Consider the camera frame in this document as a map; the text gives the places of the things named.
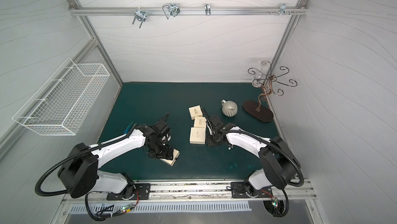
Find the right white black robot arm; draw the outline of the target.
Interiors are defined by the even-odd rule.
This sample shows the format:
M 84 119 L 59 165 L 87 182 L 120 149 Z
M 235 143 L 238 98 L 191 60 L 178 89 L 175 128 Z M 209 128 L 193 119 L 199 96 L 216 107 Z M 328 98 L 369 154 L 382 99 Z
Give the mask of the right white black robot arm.
M 301 165 L 282 138 L 254 135 L 233 123 L 224 124 L 216 116 L 208 119 L 206 125 L 209 128 L 206 136 L 209 146 L 237 146 L 260 160 L 262 169 L 254 171 L 244 180 L 244 191 L 248 196 L 256 197 L 266 187 L 284 190 L 287 185 L 303 186 L 305 180 Z

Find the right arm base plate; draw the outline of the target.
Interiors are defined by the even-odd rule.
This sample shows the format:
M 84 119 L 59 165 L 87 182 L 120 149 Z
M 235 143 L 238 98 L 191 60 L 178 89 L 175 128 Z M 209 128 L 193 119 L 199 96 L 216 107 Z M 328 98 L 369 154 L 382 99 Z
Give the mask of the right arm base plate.
M 231 182 L 226 189 L 231 192 L 232 199 L 271 199 L 273 197 L 273 192 L 270 187 L 257 190 L 247 182 Z

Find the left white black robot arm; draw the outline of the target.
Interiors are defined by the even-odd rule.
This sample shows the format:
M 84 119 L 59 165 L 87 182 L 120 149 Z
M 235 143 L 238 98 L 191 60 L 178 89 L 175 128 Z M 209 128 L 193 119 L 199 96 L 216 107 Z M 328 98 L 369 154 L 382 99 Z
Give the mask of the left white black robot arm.
M 119 199 L 134 197 L 134 181 L 124 172 L 101 171 L 106 163 L 135 149 L 148 147 L 150 158 L 160 159 L 173 165 L 179 151 L 167 144 L 171 139 L 171 129 L 160 120 L 154 126 L 132 124 L 125 133 L 101 144 L 87 146 L 77 144 L 69 156 L 72 160 L 63 164 L 58 178 L 71 198 L 79 198 L 92 192 L 105 192 L 117 195 Z

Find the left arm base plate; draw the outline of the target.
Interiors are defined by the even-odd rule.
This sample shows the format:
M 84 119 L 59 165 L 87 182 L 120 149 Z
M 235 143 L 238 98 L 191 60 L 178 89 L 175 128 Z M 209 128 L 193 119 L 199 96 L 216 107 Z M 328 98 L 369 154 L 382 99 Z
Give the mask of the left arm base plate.
M 148 200 L 149 193 L 151 190 L 151 184 L 149 183 L 137 183 L 127 185 L 127 189 L 124 189 L 121 193 L 108 193 L 106 199 L 108 201 L 121 201 L 121 200 Z

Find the cream drawer jewelry box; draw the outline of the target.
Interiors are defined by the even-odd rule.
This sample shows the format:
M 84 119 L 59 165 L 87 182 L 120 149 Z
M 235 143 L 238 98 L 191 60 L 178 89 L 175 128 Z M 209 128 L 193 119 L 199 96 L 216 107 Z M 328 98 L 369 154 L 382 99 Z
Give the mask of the cream drawer jewelry box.
M 195 120 L 196 117 L 202 117 L 203 116 L 203 113 L 202 113 L 200 105 L 197 105 L 197 106 L 194 106 L 194 107 L 190 107 L 189 108 L 189 113 L 190 113 L 190 116 L 191 116 L 192 120 Z

